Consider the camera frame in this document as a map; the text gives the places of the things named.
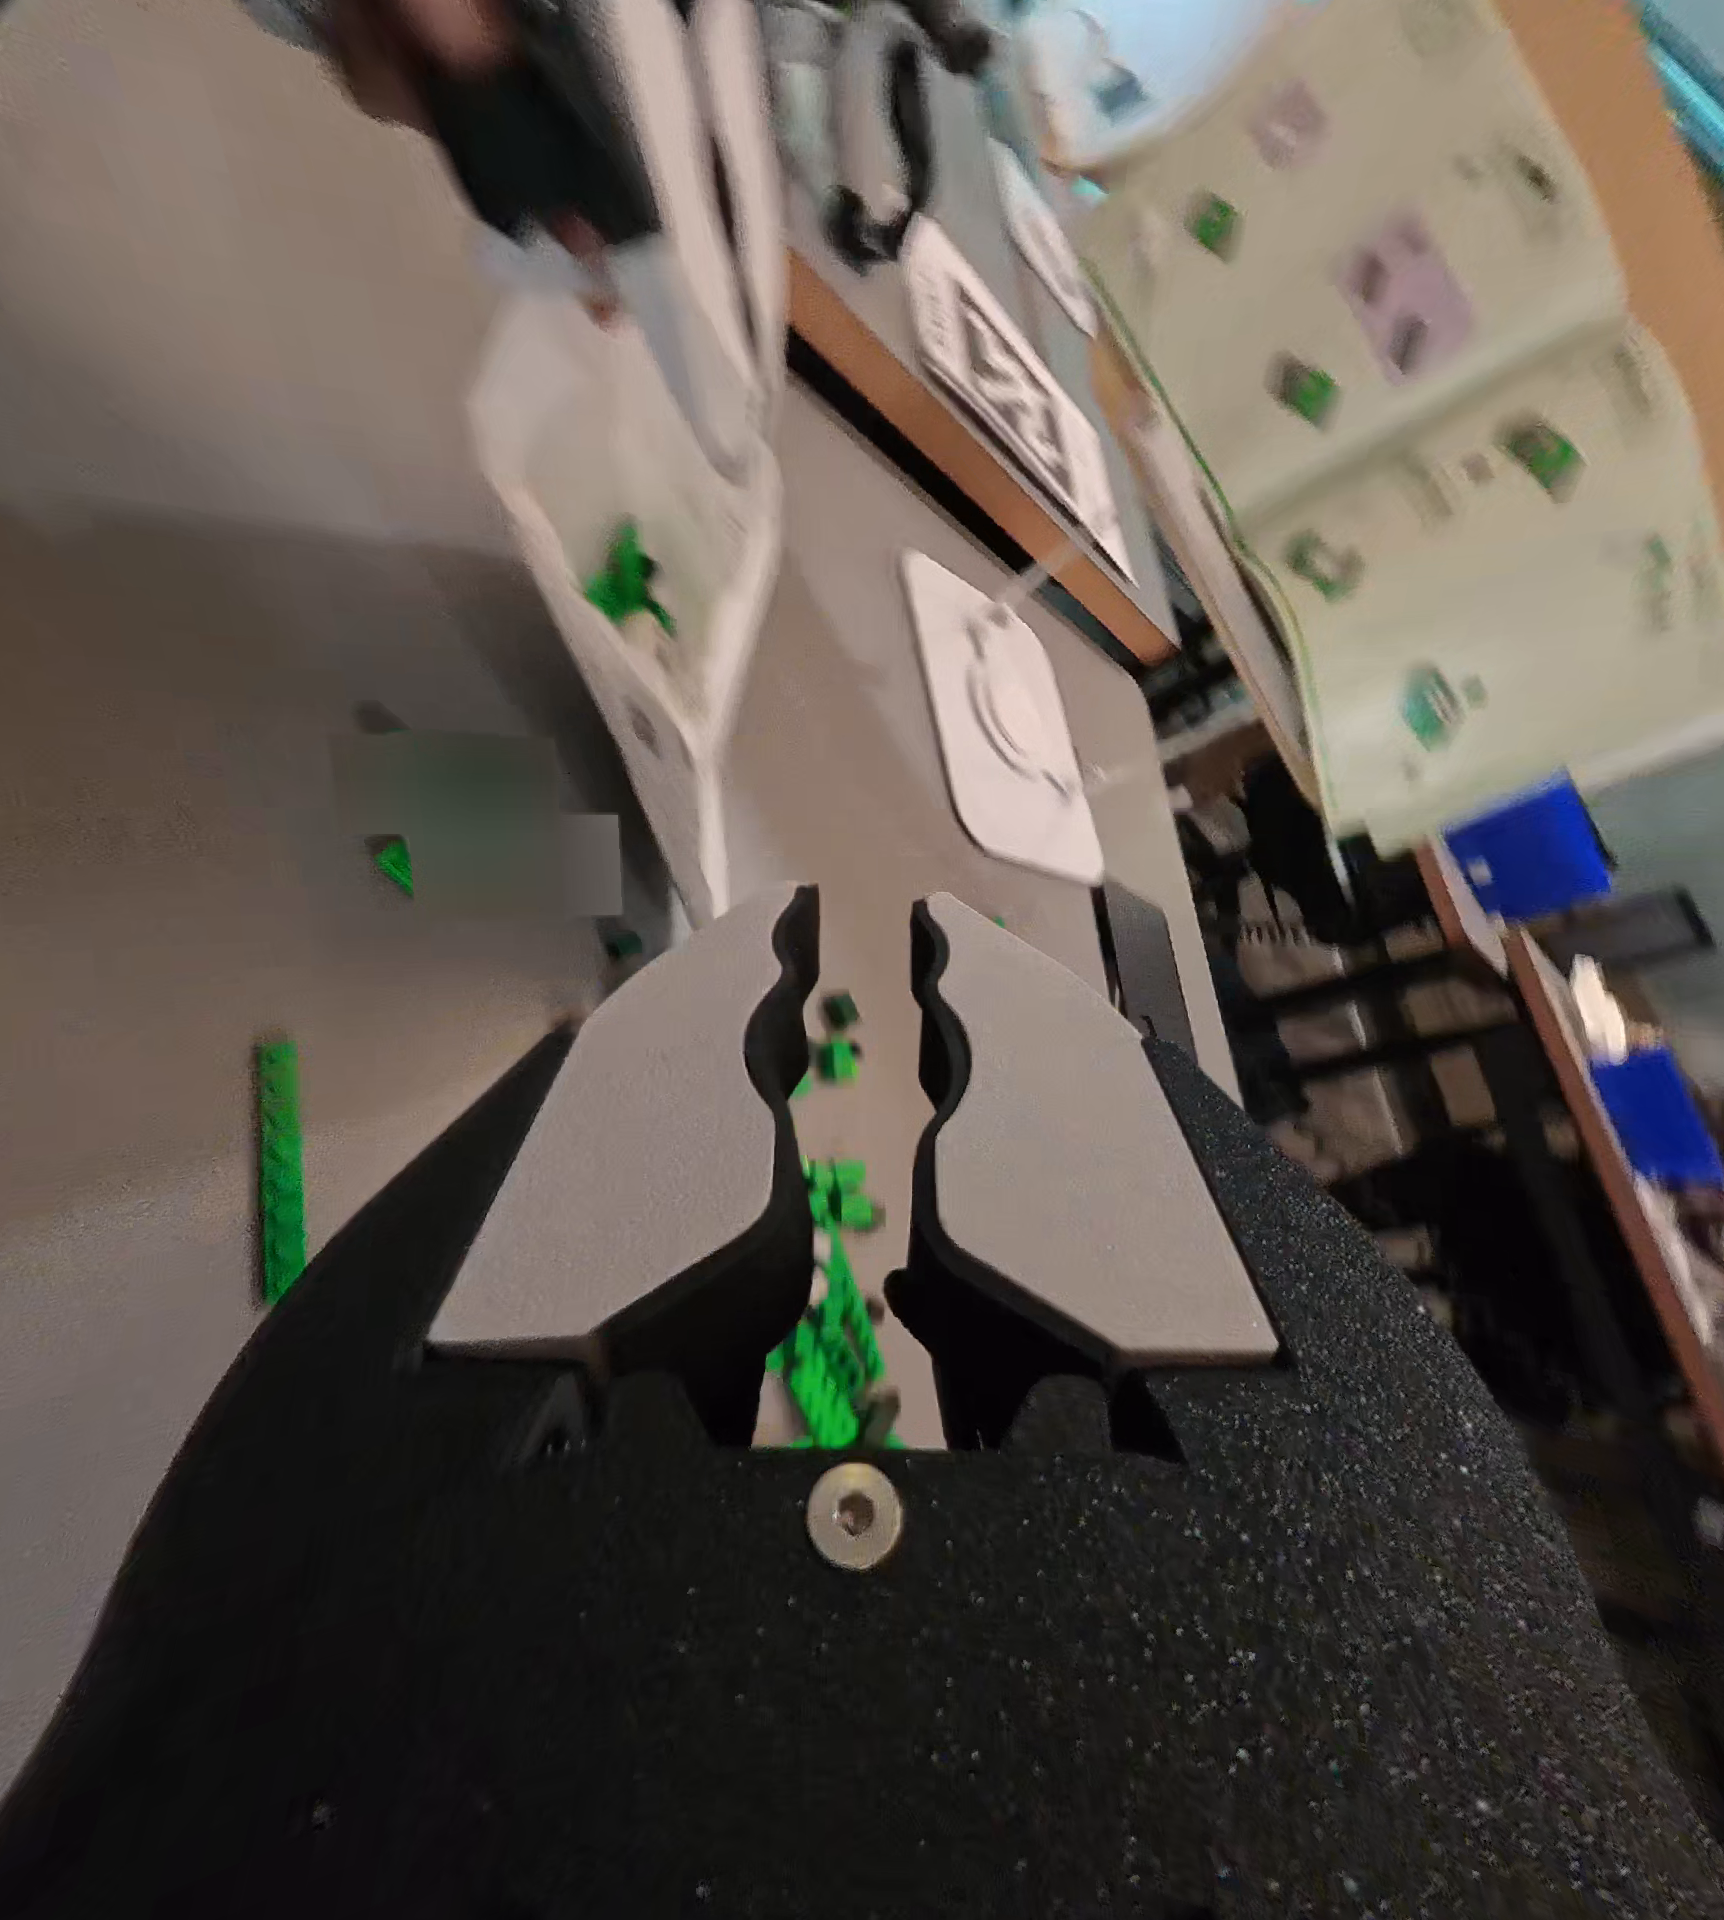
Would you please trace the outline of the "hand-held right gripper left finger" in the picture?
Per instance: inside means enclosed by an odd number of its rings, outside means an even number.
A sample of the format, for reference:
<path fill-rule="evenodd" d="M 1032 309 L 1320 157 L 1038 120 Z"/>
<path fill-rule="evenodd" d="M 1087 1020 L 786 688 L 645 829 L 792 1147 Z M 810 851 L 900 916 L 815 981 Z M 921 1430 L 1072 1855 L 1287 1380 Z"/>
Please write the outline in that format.
<path fill-rule="evenodd" d="M 820 978 L 810 882 L 695 930 L 577 1030 L 429 1325 L 432 1353 L 683 1386 L 754 1442 L 768 1355 L 810 1293 L 794 1094 Z"/>

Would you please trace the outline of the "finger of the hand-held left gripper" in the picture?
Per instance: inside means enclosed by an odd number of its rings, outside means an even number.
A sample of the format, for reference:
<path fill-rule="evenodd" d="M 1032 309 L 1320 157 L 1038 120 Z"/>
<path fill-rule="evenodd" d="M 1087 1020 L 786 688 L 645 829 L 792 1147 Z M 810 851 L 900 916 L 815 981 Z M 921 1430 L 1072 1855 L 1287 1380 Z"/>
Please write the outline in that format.
<path fill-rule="evenodd" d="M 788 338 L 786 196 L 752 1 L 697 6 L 697 123 L 697 302 L 710 339 L 703 429 L 713 467 L 744 481 L 772 434 Z"/>
<path fill-rule="evenodd" d="M 618 178 L 613 275 L 698 443 L 721 447 L 721 208 L 688 28 L 672 4 L 598 1 L 594 71 Z"/>

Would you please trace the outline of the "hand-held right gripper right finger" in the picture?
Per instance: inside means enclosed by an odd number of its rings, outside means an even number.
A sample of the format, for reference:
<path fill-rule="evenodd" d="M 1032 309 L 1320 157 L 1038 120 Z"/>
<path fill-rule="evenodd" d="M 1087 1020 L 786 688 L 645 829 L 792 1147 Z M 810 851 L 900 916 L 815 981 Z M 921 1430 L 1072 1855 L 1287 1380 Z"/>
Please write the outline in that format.
<path fill-rule="evenodd" d="M 890 1308 L 928 1357 L 942 1444 L 1001 1448 L 1044 1380 L 1117 1403 L 1170 1374 L 1248 1374 L 1282 1331 L 1152 1038 L 954 894 L 911 912 L 931 1117 Z"/>

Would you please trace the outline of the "torn white paper bag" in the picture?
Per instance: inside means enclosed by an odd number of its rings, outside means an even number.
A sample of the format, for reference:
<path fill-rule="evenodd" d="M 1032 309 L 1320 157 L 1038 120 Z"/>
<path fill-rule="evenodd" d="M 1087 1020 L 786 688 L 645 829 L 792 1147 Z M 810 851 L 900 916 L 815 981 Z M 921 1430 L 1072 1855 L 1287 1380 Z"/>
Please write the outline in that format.
<path fill-rule="evenodd" d="M 513 296 L 468 402 L 478 464 L 547 615 L 625 762 L 693 923 L 733 901 L 727 759 L 783 547 L 772 443 L 727 480 L 670 396 L 633 320 L 598 323 L 572 296 Z M 633 516 L 676 618 L 616 627 L 585 597 L 613 528 Z"/>

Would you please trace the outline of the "grey desk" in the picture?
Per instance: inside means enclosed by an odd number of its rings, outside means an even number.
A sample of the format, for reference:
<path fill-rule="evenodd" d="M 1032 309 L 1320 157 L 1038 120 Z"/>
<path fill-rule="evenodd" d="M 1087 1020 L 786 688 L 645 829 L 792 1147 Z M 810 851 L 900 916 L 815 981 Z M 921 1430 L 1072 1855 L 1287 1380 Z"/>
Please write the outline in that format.
<path fill-rule="evenodd" d="M 887 936 L 954 895 L 1103 992 L 1093 887 L 959 823 L 898 474 L 783 399 L 734 745 Z M 322 587 L 432 546 L 0 501 L 0 1916 L 1213 1916 L 1170 1625 L 1202 1491 L 1154 1384 L 996 1449 L 843 1451 L 684 1388 L 432 1353 L 586 1018 L 555 743 L 390 686 Z M 260 1300 L 252 1060 L 299 1046 L 309 1259 Z"/>

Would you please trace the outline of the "person's left hand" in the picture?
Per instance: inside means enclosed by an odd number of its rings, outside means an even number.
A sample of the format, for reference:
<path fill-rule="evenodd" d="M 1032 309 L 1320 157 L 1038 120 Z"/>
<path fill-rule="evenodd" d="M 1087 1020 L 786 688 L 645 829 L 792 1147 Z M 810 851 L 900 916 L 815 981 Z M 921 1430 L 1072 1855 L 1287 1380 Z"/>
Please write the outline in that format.
<path fill-rule="evenodd" d="M 513 48 L 500 1 L 332 1 L 322 36 L 349 97 L 370 120 L 425 135 L 434 132 L 431 79 L 482 79 Z"/>

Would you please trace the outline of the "green brick cluster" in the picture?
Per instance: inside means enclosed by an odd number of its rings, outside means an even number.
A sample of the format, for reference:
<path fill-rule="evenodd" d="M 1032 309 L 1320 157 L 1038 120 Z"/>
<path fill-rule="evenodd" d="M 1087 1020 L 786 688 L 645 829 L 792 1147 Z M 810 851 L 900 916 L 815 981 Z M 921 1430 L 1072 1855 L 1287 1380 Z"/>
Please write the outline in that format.
<path fill-rule="evenodd" d="M 638 520 L 622 518 L 610 532 L 601 563 L 586 576 L 585 600 L 616 627 L 649 620 L 661 636 L 672 638 L 676 618 L 658 595 L 658 572 Z"/>

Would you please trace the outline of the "printed marker sheet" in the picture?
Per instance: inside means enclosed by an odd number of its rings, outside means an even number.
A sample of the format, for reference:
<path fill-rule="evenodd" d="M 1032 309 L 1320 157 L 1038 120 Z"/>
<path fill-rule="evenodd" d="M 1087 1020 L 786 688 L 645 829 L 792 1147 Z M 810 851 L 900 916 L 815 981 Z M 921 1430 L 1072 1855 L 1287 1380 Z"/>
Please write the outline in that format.
<path fill-rule="evenodd" d="M 1025 480 L 1079 525 L 1130 585 L 1138 569 L 1122 528 L 1099 428 L 1051 372 L 933 215 L 911 215 L 898 267 L 919 359 Z"/>

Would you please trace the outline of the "long narrow green plate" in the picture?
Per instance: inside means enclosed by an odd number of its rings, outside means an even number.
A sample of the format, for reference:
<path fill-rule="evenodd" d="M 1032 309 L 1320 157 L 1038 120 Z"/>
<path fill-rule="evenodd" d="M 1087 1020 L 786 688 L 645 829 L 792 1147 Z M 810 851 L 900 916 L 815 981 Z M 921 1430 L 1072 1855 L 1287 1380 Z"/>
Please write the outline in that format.
<path fill-rule="evenodd" d="M 300 1047 L 289 1035 L 260 1039 L 251 1071 L 259 1300 L 274 1308 L 311 1259 Z"/>

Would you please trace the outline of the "wooden edged work table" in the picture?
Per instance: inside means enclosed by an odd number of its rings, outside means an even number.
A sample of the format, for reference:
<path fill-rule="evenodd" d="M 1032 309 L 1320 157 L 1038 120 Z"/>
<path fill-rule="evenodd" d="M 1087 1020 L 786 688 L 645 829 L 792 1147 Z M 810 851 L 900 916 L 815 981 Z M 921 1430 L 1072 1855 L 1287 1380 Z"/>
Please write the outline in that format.
<path fill-rule="evenodd" d="M 1571 987 L 1543 945 L 1527 930 L 1497 923 L 1481 912 L 1442 839 L 1426 839 L 1417 851 L 1417 868 L 1442 933 L 1434 960 L 1445 975 L 1467 987 L 1508 992 L 1517 1012 L 1515 1020 L 1439 1028 L 1422 1038 L 1433 1051 L 1470 1049 L 1478 1058 L 1508 1149 L 1536 1197 L 1548 1237 L 1560 1247 L 1577 1308 L 1593 1314 L 1593 1331 L 1613 1331 L 1598 1263 L 1555 1176 L 1547 1116 L 1556 1104 L 1568 1117 L 1724 1483 L 1721 1269 L 1684 1237 L 1665 1189 L 1631 1162 L 1595 1083 Z"/>

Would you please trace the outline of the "stack of blue bins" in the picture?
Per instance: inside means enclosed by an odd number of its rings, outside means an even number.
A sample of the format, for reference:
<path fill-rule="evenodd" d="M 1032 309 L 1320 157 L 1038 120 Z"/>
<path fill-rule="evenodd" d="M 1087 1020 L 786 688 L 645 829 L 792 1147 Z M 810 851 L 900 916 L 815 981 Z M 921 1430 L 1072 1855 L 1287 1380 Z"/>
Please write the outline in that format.
<path fill-rule="evenodd" d="M 1445 829 L 1454 865 L 1490 917 L 1527 923 L 1605 899 L 1614 861 L 1568 774 Z"/>

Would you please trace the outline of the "blue plastic bin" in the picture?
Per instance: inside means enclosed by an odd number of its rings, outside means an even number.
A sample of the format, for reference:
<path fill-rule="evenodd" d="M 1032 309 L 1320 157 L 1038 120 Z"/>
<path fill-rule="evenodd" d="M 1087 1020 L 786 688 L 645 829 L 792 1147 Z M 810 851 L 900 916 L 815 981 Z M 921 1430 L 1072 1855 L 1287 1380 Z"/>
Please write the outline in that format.
<path fill-rule="evenodd" d="M 1661 1188 L 1724 1188 L 1721 1147 L 1669 1044 L 1593 1058 L 1588 1076 L 1635 1173 Z"/>

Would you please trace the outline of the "building instruction booklet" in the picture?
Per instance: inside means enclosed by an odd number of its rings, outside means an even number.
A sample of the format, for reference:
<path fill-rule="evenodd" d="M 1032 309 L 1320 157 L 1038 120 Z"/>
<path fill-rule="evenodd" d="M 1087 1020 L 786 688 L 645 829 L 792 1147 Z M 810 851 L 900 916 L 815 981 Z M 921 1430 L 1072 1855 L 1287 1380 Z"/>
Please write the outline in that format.
<path fill-rule="evenodd" d="M 1077 251 L 1335 829 L 1403 850 L 1724 703 L 1690 399 L 1494 6 L 1299 8 Z"/>

